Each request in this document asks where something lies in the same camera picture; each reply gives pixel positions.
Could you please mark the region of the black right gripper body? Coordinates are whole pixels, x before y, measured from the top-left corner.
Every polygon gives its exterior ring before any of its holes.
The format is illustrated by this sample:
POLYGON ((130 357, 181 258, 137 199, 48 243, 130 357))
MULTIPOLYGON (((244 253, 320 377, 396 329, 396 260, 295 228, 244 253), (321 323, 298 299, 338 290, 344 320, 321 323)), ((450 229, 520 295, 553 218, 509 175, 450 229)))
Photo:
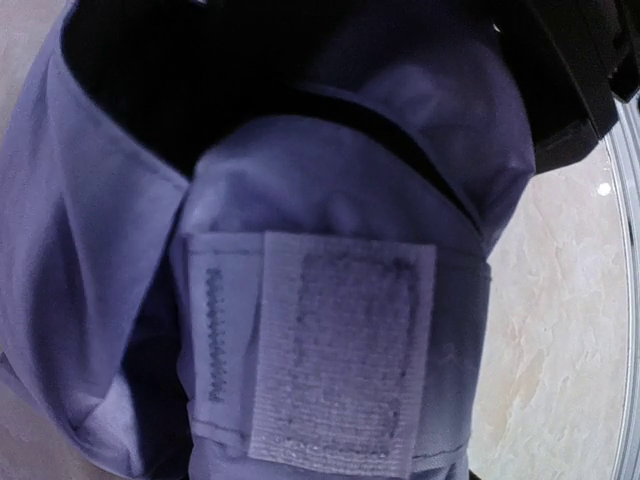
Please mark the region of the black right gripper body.
POLYGON ((636 1, 495 1, 504 59, 523 97, 539 174, 585 159, 639 91, 636 1))

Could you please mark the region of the lavender folding umbrella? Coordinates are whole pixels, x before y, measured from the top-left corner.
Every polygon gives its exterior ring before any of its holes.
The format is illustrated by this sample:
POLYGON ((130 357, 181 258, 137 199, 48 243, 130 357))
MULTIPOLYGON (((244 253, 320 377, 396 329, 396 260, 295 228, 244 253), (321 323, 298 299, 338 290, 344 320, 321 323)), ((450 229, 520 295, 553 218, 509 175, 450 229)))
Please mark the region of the lavender folding umbrella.
POLYGON ((130 479, 466 479, 534 171, 482 1, 71 1, 1 145, 1 379, 130 479))

